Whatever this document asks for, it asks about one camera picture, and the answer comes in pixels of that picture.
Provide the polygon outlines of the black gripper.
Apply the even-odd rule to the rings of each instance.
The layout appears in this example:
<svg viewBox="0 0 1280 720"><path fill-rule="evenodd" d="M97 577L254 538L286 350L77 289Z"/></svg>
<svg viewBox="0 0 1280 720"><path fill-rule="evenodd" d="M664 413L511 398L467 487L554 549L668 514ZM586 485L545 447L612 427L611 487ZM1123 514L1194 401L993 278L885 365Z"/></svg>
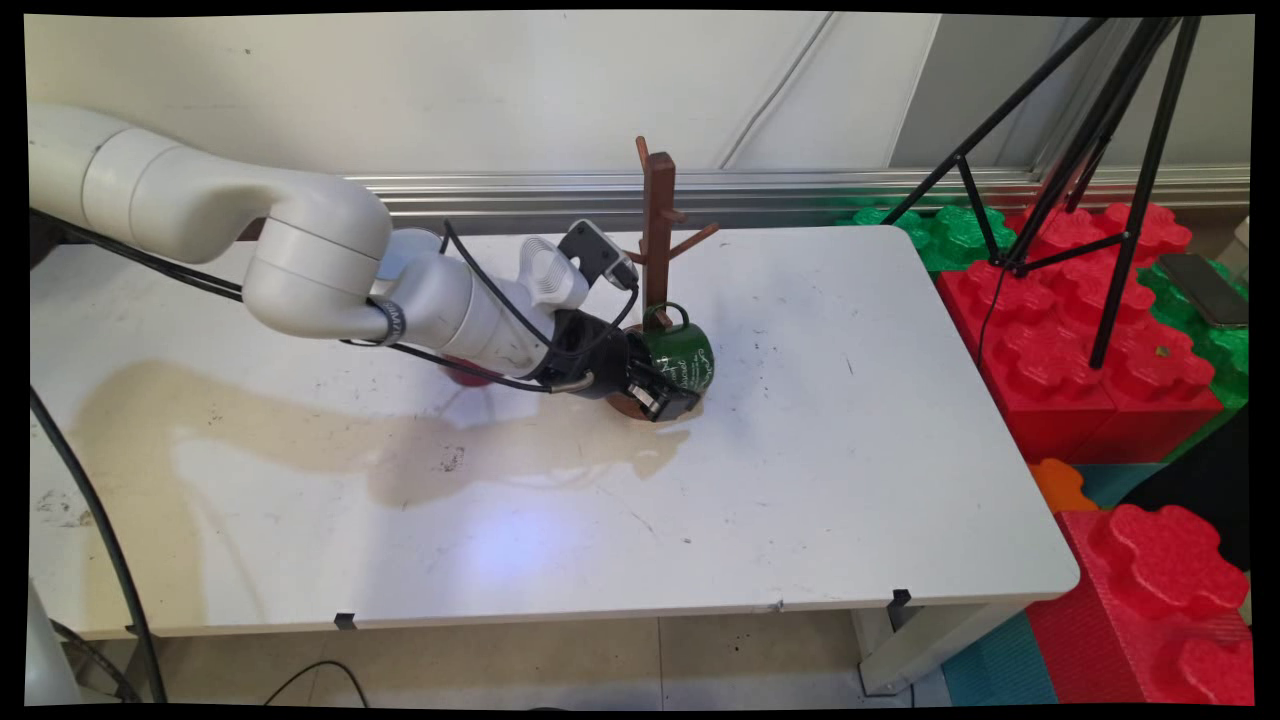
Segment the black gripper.
<svg viewBox="0 0 1280 720"><path fill-rule="evenodd" d="M588 374L591 384L575 391L585 398L630 397L648 421L672 421L692 411L701 396L646 365L652 361L645 334L622 331L581 310L561 309L552 347L543 361L544 386L576 386Z"/></svg>

